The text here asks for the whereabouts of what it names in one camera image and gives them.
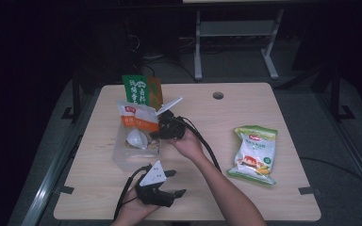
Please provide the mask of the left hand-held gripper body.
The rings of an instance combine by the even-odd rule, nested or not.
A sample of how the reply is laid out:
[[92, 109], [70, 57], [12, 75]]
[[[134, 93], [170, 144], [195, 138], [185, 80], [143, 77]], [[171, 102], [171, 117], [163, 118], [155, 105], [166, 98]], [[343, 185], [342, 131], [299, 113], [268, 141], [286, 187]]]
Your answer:
[[171, 207], [175, 198], [173, 193], [161, 191], [159, 188], [166, 182], [166, 177], [161, 162], [148, 165], [145, 173], [138, 179], [135, 189], [138, 198], [145, 204]]

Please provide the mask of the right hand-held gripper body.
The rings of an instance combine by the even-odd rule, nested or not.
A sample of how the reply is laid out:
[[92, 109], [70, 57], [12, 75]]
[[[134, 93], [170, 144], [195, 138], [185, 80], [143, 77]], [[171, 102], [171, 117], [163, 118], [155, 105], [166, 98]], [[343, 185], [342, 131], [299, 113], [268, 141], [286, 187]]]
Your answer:
[[185, 122], [181, 117], [175, 117], [171, 108], [183, 100], [183, 97], [179, 96], [167, 104], [164, 104], [156, 113], [158, 116], [158, 136], [161, 139], [180, 139], [185, 135]]

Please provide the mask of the orange and white packet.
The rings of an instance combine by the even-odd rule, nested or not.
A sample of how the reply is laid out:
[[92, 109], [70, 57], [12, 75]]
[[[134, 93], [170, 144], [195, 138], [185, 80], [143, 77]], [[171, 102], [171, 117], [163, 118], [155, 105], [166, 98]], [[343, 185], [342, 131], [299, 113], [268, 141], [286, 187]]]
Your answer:
[[158, 130], [158, 119], [154, 108], [126, 101], [118, 101], [117, 107], [124, 127], [136, 127], [150, 132]]

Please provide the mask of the clear plastic bag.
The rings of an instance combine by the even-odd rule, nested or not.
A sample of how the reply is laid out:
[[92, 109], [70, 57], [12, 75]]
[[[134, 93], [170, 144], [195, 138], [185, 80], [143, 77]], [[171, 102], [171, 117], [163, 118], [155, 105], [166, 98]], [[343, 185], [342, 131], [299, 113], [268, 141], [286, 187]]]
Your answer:
[[151, 139], [150, 131], [139, 130], [144, 133], [148, 138], [148, 147], [146, 150], [132, 147], [126, 141], [126, 136], [130, 130], [136, 127], [127, 128], [124, 127], [120, 116], [120, 125], [116, 140], [114, 143], [113, 161], [123, 170], [132, 171], [136, 168], [144, 165], [148, 165], [152, 162], [156, 162], [160, 157], [160, 139]]

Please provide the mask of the green snack packet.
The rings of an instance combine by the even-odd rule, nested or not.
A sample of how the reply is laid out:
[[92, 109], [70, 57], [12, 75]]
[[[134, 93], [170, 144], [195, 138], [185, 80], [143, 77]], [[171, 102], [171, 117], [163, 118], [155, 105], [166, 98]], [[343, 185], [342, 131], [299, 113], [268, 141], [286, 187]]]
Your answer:
[[155, 110], [162, 107], [163, 96], [158, 78], [146, 75], [123, 75], [122, 80], [129, 103], [148, 105]]

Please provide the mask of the person's right hand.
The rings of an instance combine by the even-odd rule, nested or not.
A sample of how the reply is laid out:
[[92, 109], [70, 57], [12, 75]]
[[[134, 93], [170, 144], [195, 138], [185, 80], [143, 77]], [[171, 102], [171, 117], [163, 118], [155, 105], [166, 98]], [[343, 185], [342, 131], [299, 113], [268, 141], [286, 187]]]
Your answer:
[[182, 138], [168, 139], [168, 142], [172, 144], [178, 152], [192, 162], [199, 161], [205, 156], [201, 141], [190, 131], [190, 129], [185, 131]]

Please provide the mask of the person's left hand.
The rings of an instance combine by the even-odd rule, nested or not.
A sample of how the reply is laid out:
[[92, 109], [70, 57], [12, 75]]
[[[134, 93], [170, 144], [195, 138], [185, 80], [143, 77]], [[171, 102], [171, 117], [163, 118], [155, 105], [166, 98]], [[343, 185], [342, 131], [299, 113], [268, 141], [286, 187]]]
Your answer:
[[119, 215], [110, 226], [136, 226], [158, 209], [159, 206], [145, 204], [133, 196], [122, 205]]

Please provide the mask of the white rounded item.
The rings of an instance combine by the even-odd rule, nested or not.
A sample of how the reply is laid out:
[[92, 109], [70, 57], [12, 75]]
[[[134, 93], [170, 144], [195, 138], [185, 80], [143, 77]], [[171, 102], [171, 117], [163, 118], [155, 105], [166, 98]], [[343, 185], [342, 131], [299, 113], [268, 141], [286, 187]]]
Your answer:
[[137, 128], [134, 128], [129, 131], [129, 133], [126, 136], [126, 141], [128, 142], [129, 145], [138, 149], [146, 150], [148, 147], [147, 136]]

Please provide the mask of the white and green packet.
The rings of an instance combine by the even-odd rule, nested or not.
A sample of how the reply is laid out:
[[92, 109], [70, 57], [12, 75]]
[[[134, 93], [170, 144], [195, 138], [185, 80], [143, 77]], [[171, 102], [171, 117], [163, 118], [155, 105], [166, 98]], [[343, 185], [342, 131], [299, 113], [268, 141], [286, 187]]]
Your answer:
[[227, 173], [230, 176], [275, 185], [271, 178], [275, 158], [278, 131], [258, 125], [237, 127], [235, 133], [241, 144], [234, 159], [234, 167]]

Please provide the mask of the black stand leg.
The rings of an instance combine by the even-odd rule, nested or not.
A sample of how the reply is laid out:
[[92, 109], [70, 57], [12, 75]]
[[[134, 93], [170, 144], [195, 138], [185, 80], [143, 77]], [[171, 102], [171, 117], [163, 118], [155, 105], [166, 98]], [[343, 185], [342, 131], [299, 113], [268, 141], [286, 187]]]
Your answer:
[[341, 122], [342, 120], [353, 120], [354, 114], [347, 105], [341, 105], [340, 100], [340, 74], [337, 66], [331, 68], [331, 90], [330, 90], [330, 111], [333, 118]]
[[61, 118], [64, 120], [71, 120], [72, 122], [76, 122], [81, 111], [80, 83], [79, 83], [78, 72], [73, 73], [72, 99], [73, 99], [73, 105], [71, 107], [65, 108]]

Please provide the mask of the aluminium floor rail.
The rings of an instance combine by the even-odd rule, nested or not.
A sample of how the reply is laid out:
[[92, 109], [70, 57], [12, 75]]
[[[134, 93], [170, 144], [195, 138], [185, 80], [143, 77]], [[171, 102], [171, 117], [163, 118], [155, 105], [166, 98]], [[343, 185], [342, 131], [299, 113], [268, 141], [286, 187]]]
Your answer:
[[352, 158], [358, 177], [362, 179], [362, 156], [359, 153], [358, 146], [354, 144], [354, 141], [349, 137], [348, 132], [342, 125], [345, 120], [355, 119], [353, 112], [347, 105], [337, 106], [337, 112], [334, 112], [332, 103], [324, 94], [316, 94], [315, 97]]
[[21, 226], [38, 226], [44, 210], [57, 186], [58, 180], [65, 170], [68, 162], [74, 157], [82, 135], [75, 135], [64, 140], [61, 148], [54, 155], [53, 161], [46, 172], [41, 185], [28, 208]]

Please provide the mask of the grey metal stand frame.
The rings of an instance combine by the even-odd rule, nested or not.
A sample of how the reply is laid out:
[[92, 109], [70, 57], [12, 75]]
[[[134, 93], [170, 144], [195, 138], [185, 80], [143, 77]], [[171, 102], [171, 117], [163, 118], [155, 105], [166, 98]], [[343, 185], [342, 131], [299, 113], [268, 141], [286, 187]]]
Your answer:
[[203, 79], [201, 60], [201, 38], [211, 37], [268, 37], [269, 42], [261, 50], [261, 55], [272, 80], [277, 80], [279, 75], [272, 62], [272, 47], [284, 15], [281, 8], [273, 20], [256, 21], [202, 21], [201, 12], [196, 13], [195, 24], [195, 51], [194, 51], [194, 79]]

